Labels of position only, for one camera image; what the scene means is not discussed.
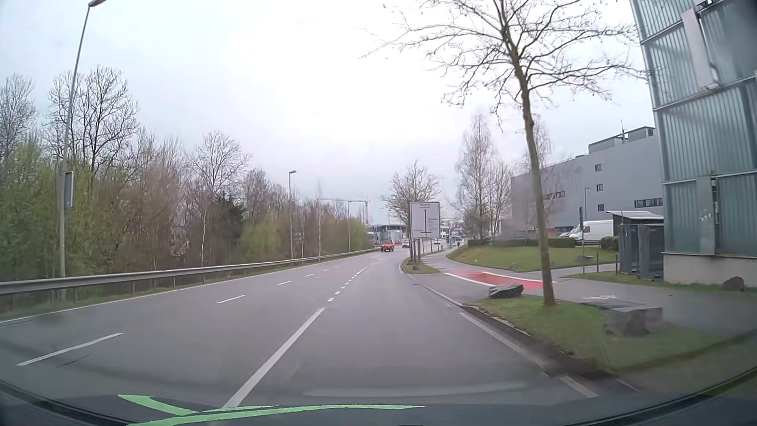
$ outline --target directional sign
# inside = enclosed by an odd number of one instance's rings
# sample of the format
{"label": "directional sign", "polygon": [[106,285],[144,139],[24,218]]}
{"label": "directional sign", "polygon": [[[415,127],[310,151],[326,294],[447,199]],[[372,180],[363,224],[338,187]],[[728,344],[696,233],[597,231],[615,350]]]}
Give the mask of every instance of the directional sign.
{"label": "directional sign", "polygon": [[410,203],[410,238],[439,238],[439,221],[438,202]]}

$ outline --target glass facade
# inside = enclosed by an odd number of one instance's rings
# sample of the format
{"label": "glass facade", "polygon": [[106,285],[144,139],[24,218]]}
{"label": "glass facade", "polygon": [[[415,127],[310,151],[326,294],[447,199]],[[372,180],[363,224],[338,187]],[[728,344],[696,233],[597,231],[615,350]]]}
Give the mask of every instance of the glass facade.
{"label": "glass facade", "polygon": [[[757,255],[757,2],[631,4],[662,148],[665,250]],[[698,26],[682,22],[691,8]],[[701,32],[709,59],[693,60],[691,31]],[[695,70],[716,84],[700,87]],[[712,178],[711,195],[697,190],[697,177]],[[715,212],[714,233],[701,211]]]}

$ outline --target guardrail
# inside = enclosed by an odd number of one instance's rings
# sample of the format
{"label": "guardrail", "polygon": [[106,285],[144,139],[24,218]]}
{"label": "guardrail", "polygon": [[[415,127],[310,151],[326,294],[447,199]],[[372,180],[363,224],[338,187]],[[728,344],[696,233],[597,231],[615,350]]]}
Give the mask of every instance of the guardrail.
{"label": "guardrail", "polygon": [[242,265],[208,266],[205,268],[169,269],[165,271],[127,272],[124,274],[88,275],[84,277],[45,278],[41,280],[5,281],[0,283],[0,295],[26,293],[39,290],[62,290],[72,287],[95,286],[110,283],[125,283],[129,281],[156,280],[161,278],[173,278],[174,286],[177,277],[187,275],[213,274],[218,272],[244,271],[255,268],[268,268],[279,265],[289,265],[303,262],[313,262],[328,258],[358,255],[360,253],[374,252],[376,249],[358,250],[356,252],[337,253],[312,258],[285,259],[274,262],[247,263]]}

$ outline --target red car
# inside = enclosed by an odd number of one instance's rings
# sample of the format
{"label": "red car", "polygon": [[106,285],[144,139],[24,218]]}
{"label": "red car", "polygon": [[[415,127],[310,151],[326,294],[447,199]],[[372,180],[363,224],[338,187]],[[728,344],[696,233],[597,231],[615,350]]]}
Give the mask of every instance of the red car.
{"label": "red car", "polygon": [[383,251],[383,252],[393,252],[394,251],[394,242],[392,240],[383,240],[383,241],[381,241],[381,251]]}

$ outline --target distant building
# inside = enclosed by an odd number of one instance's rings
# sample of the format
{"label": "distant building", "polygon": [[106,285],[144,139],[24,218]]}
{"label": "distant building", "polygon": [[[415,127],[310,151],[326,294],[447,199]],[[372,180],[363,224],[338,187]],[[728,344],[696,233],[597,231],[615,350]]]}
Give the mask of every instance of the distant building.
{"label": "distant building", "polygon": [[[643,210],[662,214],[660,147],[654,127],[640,127],[588,146],[577,155],[541,170],[547,228],[567,232],[578,225],[578,208],[586,205],[585,221],[609,220],[608,210]],[[515,232],[536,228],[531,174],[511,182]]]}
{"label": "distant building", "polygon": [[757,286],[757,2],[631,6],[660,130],[665,280]]}

